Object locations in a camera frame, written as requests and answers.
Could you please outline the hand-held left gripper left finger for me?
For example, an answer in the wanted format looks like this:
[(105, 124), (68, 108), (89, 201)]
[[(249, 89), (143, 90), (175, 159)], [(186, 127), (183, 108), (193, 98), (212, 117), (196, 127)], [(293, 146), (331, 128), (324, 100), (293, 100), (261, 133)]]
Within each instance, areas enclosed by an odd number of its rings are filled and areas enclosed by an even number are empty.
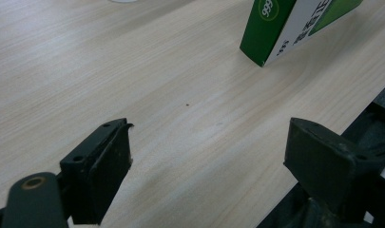
[(75, 224), (99, 224), (113, 202), (132, 158), (122, 118), (100, 125), (61, 161), (64, 208)]

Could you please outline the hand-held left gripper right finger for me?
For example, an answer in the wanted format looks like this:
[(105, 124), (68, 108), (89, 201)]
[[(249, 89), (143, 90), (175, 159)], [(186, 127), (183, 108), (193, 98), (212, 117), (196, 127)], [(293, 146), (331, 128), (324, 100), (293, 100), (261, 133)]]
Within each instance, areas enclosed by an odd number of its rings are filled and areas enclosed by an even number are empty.
[(284, 165), (310, 197), (340, 219), (362, 219), (382, 160), (319, 123), (293, 118)]

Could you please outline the green and white carton box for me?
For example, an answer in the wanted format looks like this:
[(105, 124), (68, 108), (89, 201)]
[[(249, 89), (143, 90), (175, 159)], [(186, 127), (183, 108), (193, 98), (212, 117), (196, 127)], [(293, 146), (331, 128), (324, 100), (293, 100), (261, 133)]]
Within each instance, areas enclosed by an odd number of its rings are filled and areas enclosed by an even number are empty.
[(357, 8), (363, 0), (255, 0), (240, 49), (264, 67)]

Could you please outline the dark cloth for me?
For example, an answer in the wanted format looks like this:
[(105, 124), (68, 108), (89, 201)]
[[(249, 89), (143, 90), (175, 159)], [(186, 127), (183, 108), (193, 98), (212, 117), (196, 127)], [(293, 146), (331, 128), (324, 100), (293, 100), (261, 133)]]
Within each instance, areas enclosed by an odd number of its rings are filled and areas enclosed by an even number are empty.
[(341, 219), (298, 182), (257, 228), (385, 228), (385, 88), (339, 136), (382, 160), (362, 219)]

